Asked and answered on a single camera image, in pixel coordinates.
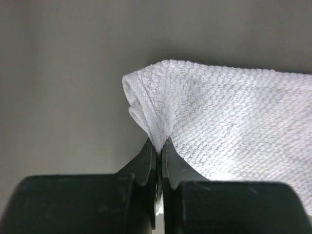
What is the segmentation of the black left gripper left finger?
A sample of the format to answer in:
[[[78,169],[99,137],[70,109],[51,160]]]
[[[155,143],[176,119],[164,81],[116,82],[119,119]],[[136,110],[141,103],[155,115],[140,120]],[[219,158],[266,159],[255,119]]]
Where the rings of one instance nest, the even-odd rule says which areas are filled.
[[[150,234],[156,227],[156,150],[150,140],[115,174],[34,175],[13,191],[3,234]]]

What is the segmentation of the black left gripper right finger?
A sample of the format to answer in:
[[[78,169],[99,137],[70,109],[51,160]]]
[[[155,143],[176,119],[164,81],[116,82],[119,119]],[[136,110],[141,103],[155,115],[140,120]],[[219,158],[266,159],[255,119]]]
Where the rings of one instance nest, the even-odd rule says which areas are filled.
[[[177,152],[161,151],[167,234],[309,234],[303,205],[287,184],[209,181]]]

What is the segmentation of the white waffle towel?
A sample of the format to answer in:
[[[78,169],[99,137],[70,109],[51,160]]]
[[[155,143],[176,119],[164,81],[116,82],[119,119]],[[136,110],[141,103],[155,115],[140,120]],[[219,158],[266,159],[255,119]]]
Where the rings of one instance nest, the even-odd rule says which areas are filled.
[[[207,179],[287,183],[311,214],[311,75],[164,60],[122,85],[157,152],[170,138]]]

